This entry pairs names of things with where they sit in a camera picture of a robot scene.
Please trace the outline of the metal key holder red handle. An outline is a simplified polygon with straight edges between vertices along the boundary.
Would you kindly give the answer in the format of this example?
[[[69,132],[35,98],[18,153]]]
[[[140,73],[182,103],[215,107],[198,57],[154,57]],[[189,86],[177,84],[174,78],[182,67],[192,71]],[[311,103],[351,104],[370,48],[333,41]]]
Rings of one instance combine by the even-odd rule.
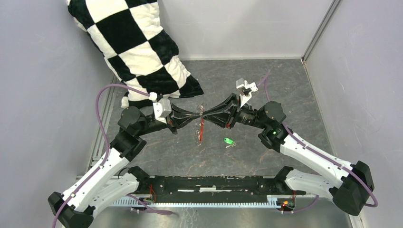
[[[197,112],[200,114],[200,120],[196,123],[198,130],[196,131],[197,135],[197,146],[200,146],[203,142],[203,131],[204,131],[204,118],[203,113],[205,111],[206,104],[202,103],[197,106]]]

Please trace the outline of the small green object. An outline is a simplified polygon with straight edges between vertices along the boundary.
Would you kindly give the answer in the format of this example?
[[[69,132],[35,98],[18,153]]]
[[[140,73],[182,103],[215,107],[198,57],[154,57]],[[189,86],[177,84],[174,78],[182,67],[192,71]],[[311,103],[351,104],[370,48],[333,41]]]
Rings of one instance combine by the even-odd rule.
[[[226,148],[230,148],[230,147],[235,147],[236,146],[236,142],[230,138],[224,138],[224,142],[227,144]]]

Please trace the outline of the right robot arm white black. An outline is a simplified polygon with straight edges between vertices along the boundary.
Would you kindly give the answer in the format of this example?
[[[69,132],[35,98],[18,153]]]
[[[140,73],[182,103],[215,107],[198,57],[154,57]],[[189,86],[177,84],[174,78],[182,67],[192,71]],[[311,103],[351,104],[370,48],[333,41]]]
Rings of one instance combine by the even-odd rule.
[[[376,208],[374,181],[369,165],[362,161],[352,163],[333,156],[309,143],[283,121],[286,114],[280,103],[269,101],[260,109],[242,104],[239,95],[232,94],[224,102],[203,112],[203,119],[222,128],[236,123],[262,129],[261,143],[285,156],[291,157],[316,174],[307,174],[290,168],[285,176],[275,179],[277,192],[305,191],[331,200],[343,212],[358,216],[363,207]]]

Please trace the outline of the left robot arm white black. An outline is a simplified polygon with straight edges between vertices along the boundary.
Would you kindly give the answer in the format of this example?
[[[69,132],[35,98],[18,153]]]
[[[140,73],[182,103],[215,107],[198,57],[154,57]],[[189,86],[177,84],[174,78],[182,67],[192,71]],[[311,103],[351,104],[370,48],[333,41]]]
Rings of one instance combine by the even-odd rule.
[[[146,145],[142,135],[165,128],[173,134],[189,122],[199,119],[202,113],[183,110],[168,100],[153,104],[154,112],[144,115],[130,106],[121,113],[120,132],[106,145],[100,160],[73,186],[63,193],[53,192],[48,202],[55,219],[66,228],[87,228],[105,208],[124,195],[136,191],[145,193],[149,180],[131,172],[111,184],[107,182],[128,165]]]

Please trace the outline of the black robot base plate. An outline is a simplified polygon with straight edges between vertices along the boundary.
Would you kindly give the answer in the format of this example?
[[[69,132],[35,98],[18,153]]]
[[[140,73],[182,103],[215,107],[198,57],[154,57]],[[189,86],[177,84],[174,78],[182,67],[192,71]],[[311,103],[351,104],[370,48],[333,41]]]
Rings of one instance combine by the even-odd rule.
[[[305,194],[270,176],[154,176],[140,181],[136,193],[153,194],[158,203],[258,203]]]

